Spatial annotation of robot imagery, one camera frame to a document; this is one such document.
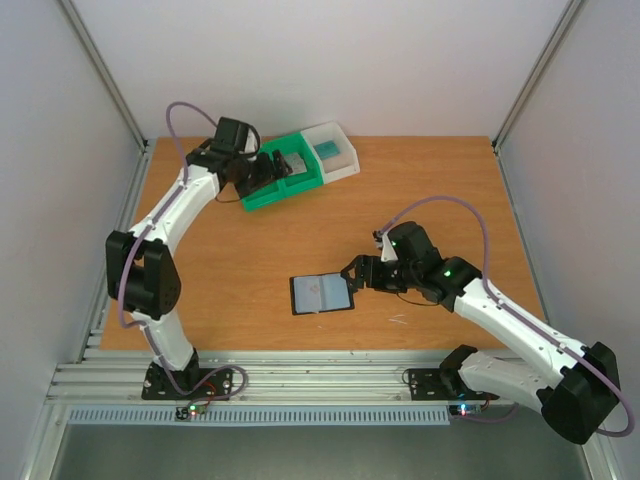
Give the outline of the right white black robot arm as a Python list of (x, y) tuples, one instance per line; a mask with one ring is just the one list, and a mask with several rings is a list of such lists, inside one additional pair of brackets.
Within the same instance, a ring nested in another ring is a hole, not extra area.
[(619, 404), (614, 352), (586, 346), (536, 318), (495, 289), (461, 257), (444, 258), (413, 221), (375, 234), (378, 256), (358, 255), (340, 273), (351, 292), (419, 292), (489, 332), (522, 360), (517, 366), (461, 345), (441, 365), (441, 383), (453, 396), (496, 395), (539, 413), (565, 440), (584, 445)]

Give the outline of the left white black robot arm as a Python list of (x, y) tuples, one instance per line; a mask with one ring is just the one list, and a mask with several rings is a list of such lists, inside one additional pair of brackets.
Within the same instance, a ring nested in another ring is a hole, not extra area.
[(212, 137), (186, 154), (173, 185), (128, 231), (106, 239), (106, 281), (125, 329), (137, 327), (153, 353), (147, 392), (189, 398), (207, 381), (187, 339), (177, 304), (182, 283), (174, 254), (201, 211), (227, 185), (239, 198), (284, 178), (284, 161), (262, 151), (256, 128), (222, 117)]

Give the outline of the black leather card holder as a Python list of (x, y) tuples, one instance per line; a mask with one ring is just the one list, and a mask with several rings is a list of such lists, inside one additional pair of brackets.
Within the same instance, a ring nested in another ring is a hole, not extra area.
[(295, 312), (294, 307), (294, 289), (293, 279), (289, 279), (290, 296), (291, 296), (291, 311), (294, 316), (320, 314), (335, 311), (353, 310), (355, 303), (353, 295), (349, 291), (345, 280), (339, 273), (326, 273), (320, 275), (306, 275), (317, 276), (320, 278), (322, 287), (322, 308), (319, 312), (298, 314)]

